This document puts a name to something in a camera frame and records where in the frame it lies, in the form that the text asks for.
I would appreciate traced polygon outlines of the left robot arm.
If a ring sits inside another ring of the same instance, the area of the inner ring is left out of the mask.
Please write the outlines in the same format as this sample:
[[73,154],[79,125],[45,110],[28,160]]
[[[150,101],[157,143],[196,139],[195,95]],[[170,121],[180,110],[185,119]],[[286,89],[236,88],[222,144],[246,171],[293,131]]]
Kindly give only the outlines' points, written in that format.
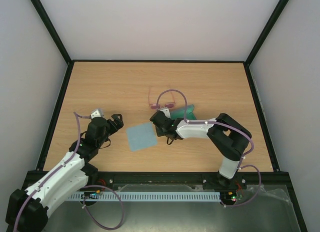
[[77,140],[53,169],[33,185],[10,195],[5,221],[13,232],[40,232],[53,212],[76,191],[106,189],[105,184],[97,183],[98,170],[90,160],[124,126],[123,117],[114,114],[105,119],[96,110],[88,118],[87,130],[77,132]]

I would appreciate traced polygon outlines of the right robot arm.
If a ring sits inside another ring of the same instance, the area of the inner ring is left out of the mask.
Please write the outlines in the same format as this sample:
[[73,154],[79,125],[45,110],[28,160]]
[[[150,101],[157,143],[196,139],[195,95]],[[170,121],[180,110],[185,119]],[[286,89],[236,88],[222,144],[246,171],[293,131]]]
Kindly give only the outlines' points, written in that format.
[[167,137],[168,145],[175,140],[210,139],[223,155],[217,183],[224,188],[235,183],[235,174],[245,155],[254,149],[251,133],[225,113],[209,120],[190,120],[172,119],[163,110],[159,110],[149,120],[154,124],[159,137]]

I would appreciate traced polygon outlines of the blue cleaning cloth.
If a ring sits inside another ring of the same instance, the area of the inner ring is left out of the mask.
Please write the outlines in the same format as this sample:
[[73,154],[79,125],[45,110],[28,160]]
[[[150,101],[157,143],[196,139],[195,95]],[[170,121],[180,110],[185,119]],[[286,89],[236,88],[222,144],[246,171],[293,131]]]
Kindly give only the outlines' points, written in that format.
[[132,152],[143,150],[158,144],[152,123],[140,124],[126,130],[129,148]]

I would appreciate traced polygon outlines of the pink sunglasses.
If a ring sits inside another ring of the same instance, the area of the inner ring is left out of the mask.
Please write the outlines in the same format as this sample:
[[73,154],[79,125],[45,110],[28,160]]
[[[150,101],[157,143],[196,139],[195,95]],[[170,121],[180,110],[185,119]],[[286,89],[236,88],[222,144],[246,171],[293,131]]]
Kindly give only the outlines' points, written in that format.
[[171,91],[163,94],[158,101],[159,95],[168,89],[170,89],[169,86],[149,86],[147,101],[148,107],[151,110],[157,110],[164,107],[172,109],[176,106],[176,100]]

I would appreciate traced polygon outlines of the grey-green glasses case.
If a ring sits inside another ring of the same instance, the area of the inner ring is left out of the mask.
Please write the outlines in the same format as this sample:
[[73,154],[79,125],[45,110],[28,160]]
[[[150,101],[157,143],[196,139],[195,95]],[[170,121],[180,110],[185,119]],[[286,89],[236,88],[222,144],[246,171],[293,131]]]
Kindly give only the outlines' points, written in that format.
[[[193,104],[187,107],[187,110],[186,110],[187,119],[196,120],[194,109],[195,109],[195,106]],[[160,109],[160,111],[162,111],[166,116],[169,116],[172,120],[175,120],[177,118],[184,117],[185,108],[183,107],[175,110],[169,110],[168,108],[163,108],[163,109]],[[155,128],[155,130],[158,137],[164,136],[164,133],[159,128]]]

